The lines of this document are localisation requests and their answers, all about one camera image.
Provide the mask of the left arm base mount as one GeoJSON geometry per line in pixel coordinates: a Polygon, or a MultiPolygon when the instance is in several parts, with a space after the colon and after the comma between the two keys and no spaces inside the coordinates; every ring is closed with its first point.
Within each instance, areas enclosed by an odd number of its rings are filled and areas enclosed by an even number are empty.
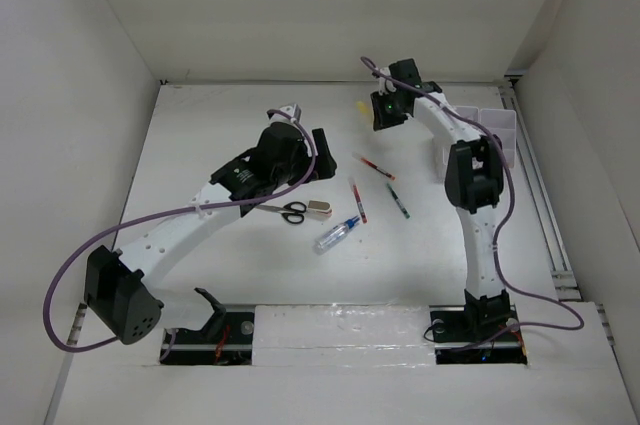
{"type": "Polygon", "coordinates": [[[201,287],[194,318],[181,318],[180,327],[166,328],[159,363],[172,366],[248,366],[252,364],[255,305],[224,305],[201,287]]]}

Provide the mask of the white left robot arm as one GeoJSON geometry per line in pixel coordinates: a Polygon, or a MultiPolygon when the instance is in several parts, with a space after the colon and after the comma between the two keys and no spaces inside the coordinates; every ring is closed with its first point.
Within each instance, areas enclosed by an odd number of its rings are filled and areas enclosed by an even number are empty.
{"type": "Polygon", "coordinates": [[[182,259],[222,228],[246,216],[279,187],[334,177],[337,163],[323,129],[309,149],[294,125],[274,121],[256,146],[215,171],[194,195],[186,213],[168,217],[143,237],[111,251],[100,246],[87,258],[84,299],[115,338],[131,345],[177,319],[201,341],[222,332],[222,316],[186,303],[170,308],[159,285],[182,259]]]}

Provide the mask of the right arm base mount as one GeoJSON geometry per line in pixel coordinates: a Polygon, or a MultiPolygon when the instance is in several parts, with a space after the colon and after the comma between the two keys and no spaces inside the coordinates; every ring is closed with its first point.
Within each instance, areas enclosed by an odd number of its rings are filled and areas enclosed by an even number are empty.
{"type": "Polygon", "coordinates": [[[434,345],[437,365],[527,365],[519,330],[508,330],[517,321],[514,307],[504,319],[474,331],[462,306],[429,308],[430,323],[423,339],[434,345]]]}

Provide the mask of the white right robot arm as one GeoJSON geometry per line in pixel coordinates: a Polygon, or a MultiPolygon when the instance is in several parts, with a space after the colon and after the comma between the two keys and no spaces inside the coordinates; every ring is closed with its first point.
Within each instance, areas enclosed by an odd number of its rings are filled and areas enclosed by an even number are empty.
{"type": "Polygon", "coordinates": [[[436,343],[478,343],[497,333],[512,317],[509,294],[496,271],[496,207],[504,191],[503,153],[496,137],[451,106],[442,88],[424,82],[412,59],[378,68],[361,61],[378,79],[371,94],[373,129],[384,130],[413,118],[439,145],[449,149],[444,188],[459,217],[467,263],[461,311],[432,313],[436,343]]]}

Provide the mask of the yellow highlighter pen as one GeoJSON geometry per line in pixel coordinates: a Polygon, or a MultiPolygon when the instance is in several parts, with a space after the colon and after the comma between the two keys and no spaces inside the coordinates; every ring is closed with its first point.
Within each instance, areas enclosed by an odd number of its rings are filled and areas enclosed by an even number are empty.
{"type": "Polygon", "coordinates": [[[367,119],[372,118],[371,109],[366,103],[359,101],[356,103],[356,108],[365,118],[367,119]]]}

